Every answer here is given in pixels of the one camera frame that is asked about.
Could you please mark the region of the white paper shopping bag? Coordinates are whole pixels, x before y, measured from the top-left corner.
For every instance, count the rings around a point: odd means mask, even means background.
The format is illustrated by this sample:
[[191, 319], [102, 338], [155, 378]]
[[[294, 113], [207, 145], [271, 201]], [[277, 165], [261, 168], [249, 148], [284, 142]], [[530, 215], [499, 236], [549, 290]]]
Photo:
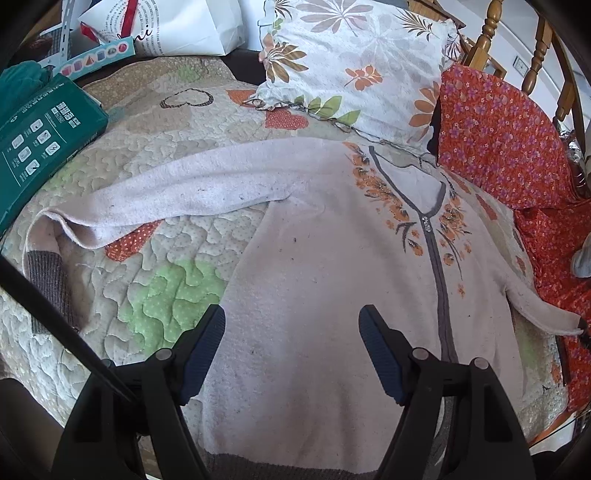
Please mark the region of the white paper shopping bag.
[[238, 1], [100, 1], [79, 21], [102, 43], [132, 38], [147, 57], [222, 57], [246, 40]]

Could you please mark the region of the teal green folded garment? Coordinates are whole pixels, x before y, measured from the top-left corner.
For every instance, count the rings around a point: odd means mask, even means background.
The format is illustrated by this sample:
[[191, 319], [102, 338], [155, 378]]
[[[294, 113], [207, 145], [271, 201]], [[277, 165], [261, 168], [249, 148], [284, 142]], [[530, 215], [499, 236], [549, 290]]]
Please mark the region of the teal green folded garment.
[[0, 119], [4, 124], [31, 96], [42, 89], [52, 74], [35, 61], [13, 65], [0, 78]]

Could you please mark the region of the green flat cardboard package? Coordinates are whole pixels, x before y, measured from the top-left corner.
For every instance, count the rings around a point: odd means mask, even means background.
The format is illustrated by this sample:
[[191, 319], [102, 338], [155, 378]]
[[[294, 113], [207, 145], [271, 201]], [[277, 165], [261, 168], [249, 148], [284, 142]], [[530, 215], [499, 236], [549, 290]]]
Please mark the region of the green flat cardboard package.
[[35, 193], [106, 129], [101, 104], [58, 74], [1, 127], [1, 230]]

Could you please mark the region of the white perforated metal shelf post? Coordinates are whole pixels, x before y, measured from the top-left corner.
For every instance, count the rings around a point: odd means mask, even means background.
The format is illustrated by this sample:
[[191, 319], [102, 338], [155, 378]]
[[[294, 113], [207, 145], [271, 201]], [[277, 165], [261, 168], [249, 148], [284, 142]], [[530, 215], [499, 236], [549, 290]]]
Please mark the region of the white perforated metal shelf post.
[[60, 32], [60, 47], [65, 48], [69, 42], [69, 35], [71, 31], [72, 18], [75, 9], [75, 0], [61, 1], [61, 32]]

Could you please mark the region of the wooden chair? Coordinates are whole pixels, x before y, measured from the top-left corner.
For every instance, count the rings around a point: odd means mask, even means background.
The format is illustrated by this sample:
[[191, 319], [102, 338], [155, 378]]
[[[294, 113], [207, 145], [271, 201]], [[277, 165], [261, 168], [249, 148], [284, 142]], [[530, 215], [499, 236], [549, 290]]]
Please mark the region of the wooden chair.
[[525, 1], [406, 1], [433, 20], [453, 20], [459, 61], [521, 89], [561, 130], [588, 146], [590, 86], [546, 14]]

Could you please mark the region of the red floral blanket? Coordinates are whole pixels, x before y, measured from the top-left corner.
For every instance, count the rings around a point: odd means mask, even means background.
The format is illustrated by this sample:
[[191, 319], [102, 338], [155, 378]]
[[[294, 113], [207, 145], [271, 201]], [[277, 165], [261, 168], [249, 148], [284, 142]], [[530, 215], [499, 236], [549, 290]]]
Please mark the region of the red floral blanket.
[[545, 112], [509, 83], [454, 65], [442, 75], [438, 159], [513, 210], [543, 300], [590, 317], [590, 282], [571, 259], [590, 233], [590, 202]]

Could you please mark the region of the light blue long toy box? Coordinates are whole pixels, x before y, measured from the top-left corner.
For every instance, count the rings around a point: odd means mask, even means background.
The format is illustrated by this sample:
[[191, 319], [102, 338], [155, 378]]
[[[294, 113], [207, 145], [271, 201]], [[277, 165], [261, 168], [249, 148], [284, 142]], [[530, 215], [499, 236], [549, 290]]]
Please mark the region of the light blue long toy box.
[[54, 68], [53, 75], [60, 74], [70, 80], [77, 80], [85, 75], [100, 70], [118, 61], [135, 55], [134, 41], [131, 37], [117, 39], [101, 44]]

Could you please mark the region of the pale pink zip cardigan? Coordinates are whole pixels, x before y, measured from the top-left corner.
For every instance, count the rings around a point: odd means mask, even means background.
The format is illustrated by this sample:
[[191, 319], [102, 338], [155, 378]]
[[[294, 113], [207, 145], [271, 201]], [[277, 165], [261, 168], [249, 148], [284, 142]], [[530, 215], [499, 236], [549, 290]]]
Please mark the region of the pale pink zip cardigan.
[[577, 314], [544, 302], [502, 256], [451, 178], [372, 146], [285, 138], [217, 148], [43, 209], [25, 270], [57, 236], [106, 246], [152, 221], [266, 204], [221, 297], [226, 330], [200, 405], [197, 442], [220, 479], [363, 478], [402, 410], [363, 346], [372, 304], [445, 361], [488, 360], [513, 403], [523, 368], [512, 315], [577, 335]]

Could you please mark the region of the floral white pillow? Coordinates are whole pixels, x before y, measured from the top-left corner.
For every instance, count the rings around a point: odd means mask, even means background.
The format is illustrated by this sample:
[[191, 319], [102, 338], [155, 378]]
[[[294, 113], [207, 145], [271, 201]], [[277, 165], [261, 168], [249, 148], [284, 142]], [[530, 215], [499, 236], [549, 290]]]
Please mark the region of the floral white pillow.
[[461, 54], [456, 23], [376, 1], [267, 1], [249, 104], [301, 108], [418, 154], [433, 143], [443, 72]]

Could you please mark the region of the quilted heart pattern bedspread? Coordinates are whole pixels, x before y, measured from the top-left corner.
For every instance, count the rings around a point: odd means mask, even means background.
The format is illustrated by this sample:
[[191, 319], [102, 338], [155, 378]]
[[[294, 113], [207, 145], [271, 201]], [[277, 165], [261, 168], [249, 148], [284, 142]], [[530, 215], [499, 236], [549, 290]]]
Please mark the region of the quilted heart pattern bedspread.
[[[105, 133], [41, 188], [8, 230], [6, 257], [24, 263], [35, 216], [200, 152], [285, 138], [356, 142], [335, 126], [291, 111], [243, 105], [249, 85], [217, 59], [160, 58], [123, 68], [87, 87], [108, 109]], [[98, 249], [58, 235], [66, 273], [61, 302], [81, 337], [118, 364], [145, 359], [221, 303], [228, 280], [256, 233], [266, 204], [225, 214], [152, 221]], [[197, 430], [200, 405], [185, 409]]]

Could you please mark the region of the grey white sock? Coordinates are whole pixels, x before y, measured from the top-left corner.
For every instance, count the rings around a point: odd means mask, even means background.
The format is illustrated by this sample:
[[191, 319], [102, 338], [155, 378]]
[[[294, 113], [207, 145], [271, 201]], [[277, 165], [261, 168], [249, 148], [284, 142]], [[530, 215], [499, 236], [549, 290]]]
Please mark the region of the grey white sock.
[[571, 272], [577, 278], [591, 277], [591, 233], [586, 237], [582, 247], [573, 255]]

